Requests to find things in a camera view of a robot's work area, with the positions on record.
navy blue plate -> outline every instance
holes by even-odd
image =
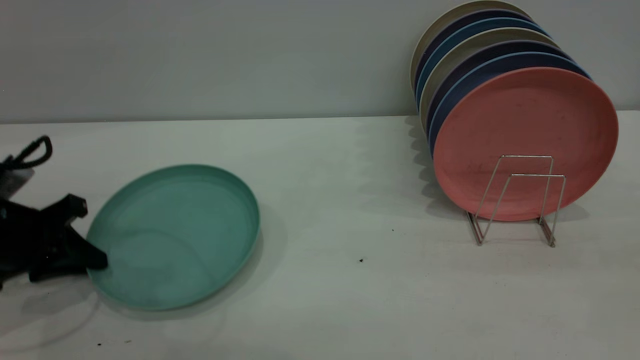
[[[506,72],[527,67],[555,67],[569,70],[589,78],[587,73],[576,65],[576,63],[554,54],[527,51],[524,53],[503,55],[490,60],[471,70],[458,80],[445,94],[440,104],[438,104],[438,108],[429,126],[429,149],[431,150],[431,157],[433,157],[436,138],[442,124],[462,98],[476,87],[482,85],[485,81],[491,80]]]
[[[416,67],[415,74],[413,77],[413,93],[415,94],[416,84],[418,83],[418,78],[420,77],[420,72],[422,70],[422,67],[424,66],[424,63],[427,62],[427,59],[429,59],[429,56],[431,56],[433,51],[444,40],[446,40],[446,38],[448,38],[450,35],[452,35],[456,31],[460,30],[461,28],[464,28],[469,24],[473,24],[474,22],[477,22],[480,20],[492,19],[496,17],[511,17],[513,19],[520,19],[520,20],[533,22],[530,18],[526,17],[525,15],[522,15],[521,13],[517,13],[511,10],[500,10],[500,9],[481,10],[478,12],[472,12],[452,22],[451,24],[447,25],[447,27],[444,28],[439,34],[437,34],[437,36],[433,39],[433,41],[431,41],[429,46],[427,46],[427,48],[424,50],[424,53],[420,56],[420,62],[418,62],[418,67]]]
[[[461,62],[460,65],[451,70],[447,77],[442,81],[442,84],[440,84],[433,97],[431,98],[431,101],[429,102],[429,113],[427,114],[426,119],[426,129],[429,129],[433,114],[436,112],[436,107],[438,106],[438,104],[440,104],[440,101],[442,101],[444,95],[449,91],[449,89],[451,89],[453,84],[460,80],[464,75],[491,59],[495,59],[499,56],[508,54],[523,53],[526,51],[554,54],[562,56],[567,60],[573,61],[573,59],[565,54],[564,51],[558,49],[557,47],[532,40],[513,40],[501,42],[482,49],[469,56],[465,61]]]
[[[422,97],[422,89],[424,88],[424,83],[427,82],[431,71],[438,64],[438,62],[449,52],[451,49],[456,47],[462,41],[476,35],[480,34],[483,31],[497,29],[497,28],[524,28],[533,31],[537,31],[546,36],[548,34],[542,30],[538,25],[533,24],[530,21],[520,20],[520,19],[512,19],[509,17],[497,17],[492,19],[480,20],[474,22],[473,24],[469,24],[460,30],[457,30],[451,36],[446,38],[442,44],[440,44],[433,54],[429,56],[429,59],[426,61],[424,66],[420,69],[420,76],[418,78],[418,83],[415,90],[415,98],[416,103],[420,104],[420,98]]]

stack of plates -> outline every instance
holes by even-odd
[[[529,15],[502,1],[474,1],[437,19],[413,53],[410,83],[436,177],[457,205],[475,213],[502,155],[553,156],[566,176],[561,207],[605,172],[618,141],[608,96]],[[548,173],[549,162],[505,159],[487,193],[490,217],[506,178]],[[555,211],[561,182],[512,181],[496,220],[520,221]]]

plate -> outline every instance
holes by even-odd
[[[483,51],[481,54],[479,54],[480,57],[484,56],[491,59],[491,50],[493,49]],[[481,65],[476,66],[474,69],[463,69],[460,72],[460,74],[463,74],[462,77],[460,77],[460,79],[457,80],[455,84],[453,84],[453,86],[448,89],[448,91],[446,91],[446,94],[442,97],[442,100],[438,102],[438,105],[434,105],[435,111],[433,113],[432,121],[429,123],[428,130],[429,148],[431,149],[431,155],[433,156],[438,132],[451,110],[457,105],[460,100],[462,100],[465,95],[467,95],[473,89],[491,78],[495,78],[496,76],[505,72],[527,67],[556,67],[559,69],[566,69],[576,72],[587,78],[589,77],[587,73],[575,62],[573,62],[568,56],[558,54],[563,53],[562,51],[553,47],[545,49],[544,53],[532,51],[522,53],[508,53],[507,55],[498,56],[496,58],[488,60]],[[443,83],[442,86],[444,88],[448,88],[448,82],[449,79],[446,79],[445,83]]]
[[[436,64],[431,75],[429,75],[427,81],[424,83],[419,110],[422,129],[427,129],[427,114],[436,90],[438,90],[438,87],[442,84],[444,79],[449,77],[449,74],[453,69],[465,61],[469,56],[472,56],[485,47],[514,40],[539,41],[557,47],[556,43],[546,35],[538,33],[537,31],[520,28],[499,28],[487,30],[461,42]]]
[[[456,105],[440,129],[434,168],[447,196],[475,213],[501,155],[550,155],[553,173],[566,176],[563,208],[598,181],[617,142],[616,112],[598,85],[573,71],[532,67],[499,75]],[[503,160],[479,216],[491,216],[508,175],[548,171],[547,160]],[[561,183],[551,180],[545,215],[556,210]],[[514,178],[495,219],[538,217],[546,185],[544,177]]]
[[[532,22],[524,21],[520,19],[512,19],[509,17],[497,17],[493,19],[486,19],[474,22],[473,24],[469,24],[464,28],[453,33],[446,40],[442,42],[438,46],[433,54],[429,56],[429,59],[424,63],[424,66],[420,70],[420,77],[418,78],[416,92],[415,92],[415,100],[416,103],[419,104],[420,98],[422,97],[422,91],[424,89],[424,84],[427,81],[427,78],[433,71],[433,68],[442,60],[442,58],[451,51],[454,47],[458,46],[461,42],[466,39],[480,34],[484,31],[497,29],[497,28],[522,28],[529,29],[533,31],[537,31],[541,34],[548,36],[548,34],[542,30],[538,25],[535,25]]]
[[[240,178],[205,165],[164,168],[125,186],[95,217],[87,240],[109,266],[89,276],[127,306],[190,305],[235,276],[259,227],[257,201]]]
[[[571,59],[571,57],[565,54],[562,50],[558,49],[556,46],[548,45],[547,43],[544,43],[544,42],[509,41],[509,42],[495,44],[493,46],[480,50],[476,52],[476,54],[469,56],[469,58],[461,62],[453,71],[451,71],[447,75],[447,77],[442,81],[438,89],[436,89],[436,92],[432,96],[431,102],[428,106],[429,110],[427,111],[425,116],[426,128],[427,129],[430,128],[431,119],[433,118],[433,115],[435,114],[435,111],[437,110],[438,105],[442,102],[442,99],[444,99],[444,97],[447,95],[449,90],[462,77],[464,77],[475,68],[479,67],[480,65],[492,59],[496,59],[501,56],[509,56],[512,54],[526,53],[526,52],[537,52],[537,53],[547,53],[547,54],[558,55],[560,57],[563,57],[575,63],[575,61],[573,61],[573,59]],[[514,61],[518,62],[520,61],[520,59],[522,59],[522,57],[519,56],[519,57],[516,57],[515,59],[517,60],[514,60]],[[550,61],[551,62],[548,63],[549,65],[552,65],[555,63],[555,60],[550,60]],[[512,65],[508,65],[505,68],[504,72],[515,70],[513,66],[517,66],[517,64],[514,63]],[[579,71],[581,74],[589,77],[588,74],[586,74],[586,72],[584,72],[582,69],[580,69]]]
[[[466,14],[476,12],[479,10],[488,10],[488,9],[503,9],[503,10],[511,10],[517,13],[521,13],[528,18],[531,18],[524,11],[522,11],[519,7],[505,3],[503,1],[471,1],[469,3],[465,3],[455,8],[449,10],[441,17],[437,18],[427,30],[422,34],[420,40],[415,45],[415,49],[413,50],[413,57],[411,60],[411,67],[409,71],[409,83],[411,84],[411,88],[414,89],[414,77],[415,77],[415,69],[417,69],[418,61],[420,61],[420,57],[424,53],[424,50],[429,46],[431,41],[439,34],[447,25],[454,22],[456,19],[465,16]]]
[[[524,21],[533,22],[530,18],[520,13],[512,12],[510,10],[495,10],[495,9],[481,10],[481,11],[473,12],[463,17],[460,17],[458,20],[449,24],[439,34],[437,34],[437,36],[433,39],[433,41],[431,41],[431,43],[424,50],[424,53],[420,56],[420,62],[418,62],[418,66],[416,68],[416,74],[413,79],[413,85],[416,86],[418,77],[420,76],[420,70],[424,66],[424,63],[427,61],[427,59],[429,59],[429,56],[433,54],[433,51],[435,51],[435,49],[437,49],[438,46],[442,44],[444,40],[446,40],[449,36],[454,34],[456,31],[460,30],[461,28],[464,28],[469,24],[473,24],[474,22],[478,22],[480,20],[494,19],[497,17],[509,17],[512,19],[520,19]]]

pink plate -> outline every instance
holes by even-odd
[[[618,118],[598,85],[574,72],[531,67],[493,78],[464,97],[440,128],[433,157],[444,192],[475,213],[501,155],[551,155],[566,176],[561,203],[584,195],[607,170],[618,143]],[[479,216],[491,217],[510,174],[547,174],[549,160],[503,159]],[[496,220],[540,216],[544,177],[514,177]],[[544,214],[556,210],[562,180],[551,179]]]

white tabletop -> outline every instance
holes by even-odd
[[[478,247],[415,117],[0,126],[0,158],[54,146],[12,200],[84,197],[83,235],[125,183],[182,163],[244,179],[263,224],[232,283],[177,311],[110,304],[84,277],[6,282],[0,358],[635,359],[640,111],[619,117],[613,162],[561,211],[554,249],[532,222]]]

